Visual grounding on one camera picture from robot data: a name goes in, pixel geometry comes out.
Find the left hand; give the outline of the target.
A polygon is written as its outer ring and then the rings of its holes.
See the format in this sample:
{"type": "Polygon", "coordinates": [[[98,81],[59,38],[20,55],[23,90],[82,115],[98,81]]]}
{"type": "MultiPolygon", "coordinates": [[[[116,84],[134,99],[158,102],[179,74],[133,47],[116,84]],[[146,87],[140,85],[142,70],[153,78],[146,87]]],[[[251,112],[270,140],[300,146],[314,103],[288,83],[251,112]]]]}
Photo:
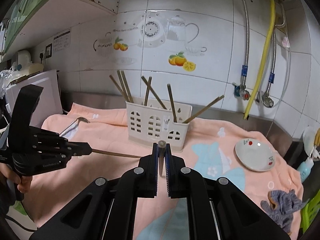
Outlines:
{"type": "Polygon", "coordinates": [[[0,172],[1,172],[1,183],[5,184],[7,181],[12,181],[13,183],[17,184],[17,189],[21,193],[27,193],[30,190],[31,182],[33,177],[25,177],[22,176],[21,178],[6,164],[0,165],[0,172]]]}

